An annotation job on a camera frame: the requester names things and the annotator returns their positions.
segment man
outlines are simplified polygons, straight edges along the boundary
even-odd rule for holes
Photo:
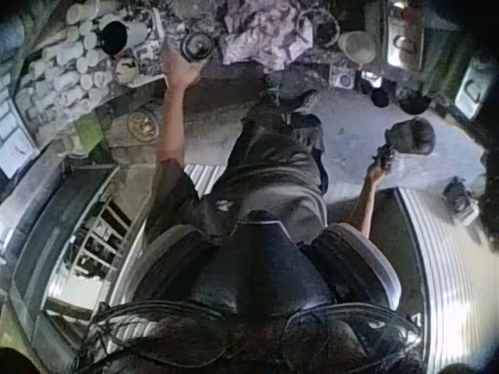
[[[200,66],[172,49],[163,63],[168,91],[143,255],[128,303],[95,316],[78,372],[404,371],[419,329],[392,312],[400,283],[367,240],[385,172],[369,168],[352,226],[327,226],[320,122],[306,110],[313,93],[279,102],[271,92],[199,199],[182,168],[182,105]]]

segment black shoe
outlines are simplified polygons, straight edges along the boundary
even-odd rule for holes
[[[312,113],[313,107],[317,104],[320,99],[319,91],[309,90],[298,96],[298,107],[293,111],[295,113],[300,113],[303,115],[308,115]]]
[[[295,99],[281,100],[281,110],[283,113],[300,113],[301,115],[309,115],[319,99],[319,91],[308,90]]]

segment pants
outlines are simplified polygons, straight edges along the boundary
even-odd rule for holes
[[[286,101],[276,106],[268,97],[260,100],[242,120],[242,133],[229,156],[228,166],[235,167],[244,163],[247,150],[259,132],[287,135],[302,144],[312,155],[319,168],[320,190],[324,195],[329,186],[329,177],[321,160],[324,154],[322,123],[316,115],[292,113],[292,110]],[[283,117],[289,117],[289,125]]]

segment eyeglasses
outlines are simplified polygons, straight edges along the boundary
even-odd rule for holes
[[[178,369],[256,359],[285,363],[295,372],[354,373],[390,365],[420,341],[420,328],[407,319],[362,303],[257,323],[188,302],[136,302],[93,318],[73,368],[95,372],[133,354]]]

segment towel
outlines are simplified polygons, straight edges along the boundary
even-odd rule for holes
[[[313,46],[312,23],[300,17],[297,0],[245,0],[229,2],[221,39],[224,65],[254,60],[265,73],[283,70]]]

